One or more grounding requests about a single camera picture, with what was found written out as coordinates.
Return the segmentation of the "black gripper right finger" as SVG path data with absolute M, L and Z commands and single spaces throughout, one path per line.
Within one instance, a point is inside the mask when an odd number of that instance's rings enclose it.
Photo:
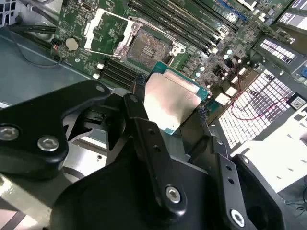
M 210 133 L 205 109 L 197 107 L 197 166 L 210 176 L 208 201 L 217 230 L 285 230 L 285 206 L 243 155 L 228 158 L 223 142 Z

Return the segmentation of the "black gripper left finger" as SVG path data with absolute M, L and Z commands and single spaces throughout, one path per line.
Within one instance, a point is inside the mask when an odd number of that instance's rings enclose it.
M 9 106 L 0 112 L 0 170 L 34 179 L 49 179 L 67 158 L 68 143 L 92 129 L 106 130 L 113 156 L 133 141 L 144 188 L 138 198 L 163 217 L 187 210 L 182 183 L 156 123 L 149 121 L 142 100 L 133 93 L 113 95 L 96 80 L 85 80 Z

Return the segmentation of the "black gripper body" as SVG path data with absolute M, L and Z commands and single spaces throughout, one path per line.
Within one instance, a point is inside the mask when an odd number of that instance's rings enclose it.
M 52 230 L 221 230 L 223 222 L 203 170 L 173 160 L 188 199 L 178 221 L 159 214 L 149 177 L 126 157 L 70 185 L 54 204 Z

